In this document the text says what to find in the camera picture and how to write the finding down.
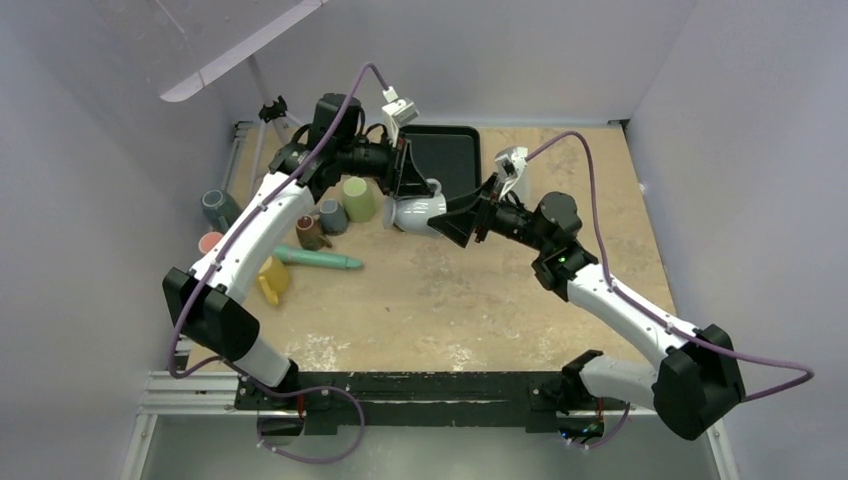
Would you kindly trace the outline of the blue patterned mug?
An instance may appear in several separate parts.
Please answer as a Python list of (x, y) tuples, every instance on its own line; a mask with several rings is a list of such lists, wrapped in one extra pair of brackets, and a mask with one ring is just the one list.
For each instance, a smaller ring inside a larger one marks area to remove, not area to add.
[(349, 227), (347, 213), (342, 204), (335, 199), (324, 200), (319, 206), (319, 221), (325, 234), (338, 236)]

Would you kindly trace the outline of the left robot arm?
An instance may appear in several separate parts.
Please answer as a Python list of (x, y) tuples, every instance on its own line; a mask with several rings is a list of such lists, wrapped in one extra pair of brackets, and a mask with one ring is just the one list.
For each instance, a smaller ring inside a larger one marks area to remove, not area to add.
[(418, 115), (414, 102), (392, 88), (383, 96), (384, 131), (371, 142), (361, 103), (351, 95), (324, 95), (312, 122), (276, 154), (223, 238), (190, 269), (173, 268), (163, 279), (177, 335), (259, 382), (259, 395), (272, 408), (287, 408), (297, 399), (298, 366), (261, 337), (259, 321), (242, 303), (282, 236), (345, 176), (371, 178), (382, 193), (398, 199), (433, 194), (400, 131)]

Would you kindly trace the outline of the white mug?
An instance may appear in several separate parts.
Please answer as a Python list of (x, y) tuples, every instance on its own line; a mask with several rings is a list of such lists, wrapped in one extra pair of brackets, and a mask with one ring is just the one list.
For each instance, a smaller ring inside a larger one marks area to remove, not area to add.
[(438, 238), (440, 233), (428, 225), (432, 217), (447, 211), (446, 198), (442, 185), (435, 178), (426, 180), (433, 193), (429, 198), (397, 200), (391, 196), (384, 198), (382, 224), (384, 229), (397, 228), (415, 235)]

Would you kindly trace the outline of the brown mug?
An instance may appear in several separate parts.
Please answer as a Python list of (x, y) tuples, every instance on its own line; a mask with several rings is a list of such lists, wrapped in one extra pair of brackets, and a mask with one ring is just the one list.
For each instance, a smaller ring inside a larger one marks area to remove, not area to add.
[(332, 242), (325, 234), (320, 221), (312, 215), (304, 215), (297, 219), (296, 235), (302, 249), (319, 251), (331, 248)]

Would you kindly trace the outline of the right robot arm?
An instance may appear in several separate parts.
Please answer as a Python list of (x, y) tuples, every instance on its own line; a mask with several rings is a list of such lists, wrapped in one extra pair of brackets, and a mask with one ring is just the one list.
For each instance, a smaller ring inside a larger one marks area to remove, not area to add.
[(744, 402), (746, 389), (730, 336), (645, 304), (578, 241), (582, 227), (572, 196), (550, 192), (529, 210), (500, 195), (495, 176), (446, 204), (428, 226), (466, 247), (490, 233), (535, 250), (531, 267), (541, 286), (594, 315), (645, 358), (635, 364), (589, 350), (561, 370), (553, 400), (569, 412), (603, 398), (653, 410), (674, 434), (695, 440)]

